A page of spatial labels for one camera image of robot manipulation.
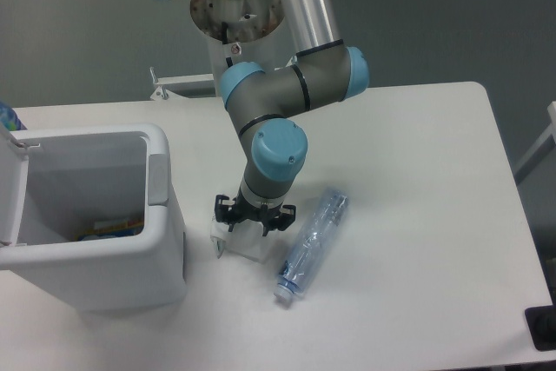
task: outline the white table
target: white table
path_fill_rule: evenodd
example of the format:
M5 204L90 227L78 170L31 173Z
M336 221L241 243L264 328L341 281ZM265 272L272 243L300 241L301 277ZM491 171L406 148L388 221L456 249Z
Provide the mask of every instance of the white table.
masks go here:
M328 185L351 213L304 300L273 299L266 264L224 254L209 224L245 159L219 99L17 110L30 129L153 122L167 133L188 225L189 293L172 306L78 314L0 273L2 370L424 370L545 361L525 308L550 304L486 92L370 89L295 120L308 159L298 221Z

